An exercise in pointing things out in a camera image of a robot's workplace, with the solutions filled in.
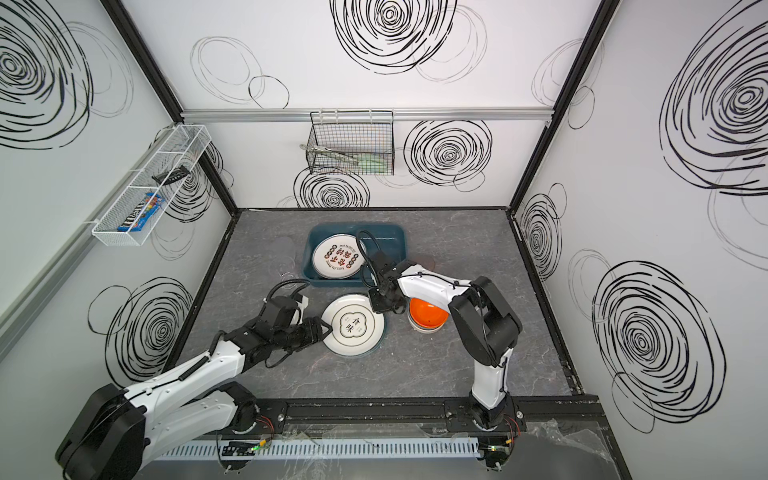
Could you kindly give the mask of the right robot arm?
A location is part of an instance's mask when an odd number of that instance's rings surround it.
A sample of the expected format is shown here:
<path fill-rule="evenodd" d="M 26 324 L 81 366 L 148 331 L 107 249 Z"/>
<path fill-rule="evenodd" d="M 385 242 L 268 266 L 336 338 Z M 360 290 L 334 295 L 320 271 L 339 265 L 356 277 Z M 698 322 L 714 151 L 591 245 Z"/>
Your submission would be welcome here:
<path fill-rule="evenodd" d="M 368 296 L 376 313 L 399 312 L 409 300 L 422 300 L 450 314 L 474 361 L 469 407 L 474 422 L 492 430 L 513 404 L 507 369 L 523 331 L 519 316 L 487 277 L 461 280 L 430 271 L 411 260 L 394 262 L 383 252 L 364 255 L 371 279 Z"/>

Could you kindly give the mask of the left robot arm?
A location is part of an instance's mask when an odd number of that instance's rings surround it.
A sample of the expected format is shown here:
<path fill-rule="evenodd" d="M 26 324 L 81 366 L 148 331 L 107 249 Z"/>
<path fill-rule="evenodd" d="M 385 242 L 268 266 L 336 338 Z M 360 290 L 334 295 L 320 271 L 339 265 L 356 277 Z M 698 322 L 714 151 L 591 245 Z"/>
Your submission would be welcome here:
<path fill-rule="evenodd" d="M 58 447 L 65 479 L 131 479 L 166 452 L 203 434 L 246 434 L 265 423 L 255 396 L 236 377 L 320 343 L 332 332 L 304 314 L 300 293 L 265 301 L 242 327 L 219 331 L 209 348 L 162 374 L 128 387 L 107 384 L 86 401 Z"/>

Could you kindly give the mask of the white plate red characters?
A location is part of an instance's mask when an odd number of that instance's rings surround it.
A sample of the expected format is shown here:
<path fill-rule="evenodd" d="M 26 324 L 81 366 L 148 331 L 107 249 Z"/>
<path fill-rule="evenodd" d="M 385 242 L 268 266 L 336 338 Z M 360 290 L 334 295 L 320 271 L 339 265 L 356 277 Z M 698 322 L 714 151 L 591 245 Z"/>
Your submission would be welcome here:
<path fill-rule="evenodd" d="M 354 235 L 336 234 L 322 240 L 315 247 L 311 263 L 321 278 L 346 279 L 357 275 L 366 264 L 363 251 L 358 247 Z"/>

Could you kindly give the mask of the white plate black emblem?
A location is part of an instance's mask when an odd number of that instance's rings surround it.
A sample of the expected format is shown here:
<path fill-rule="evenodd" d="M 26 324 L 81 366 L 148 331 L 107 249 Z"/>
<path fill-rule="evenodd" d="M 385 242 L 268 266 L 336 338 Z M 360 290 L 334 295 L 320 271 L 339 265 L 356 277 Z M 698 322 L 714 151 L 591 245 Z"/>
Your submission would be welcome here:
<path fill-rule="evenodd" d="M 373 310 L 364 294 L 338 297 L 326 307 L 321 319 L 331 326 L 324 345 L 344 357 L 357 357 L 376 348 L 386 328 L 384 315 Z"/>

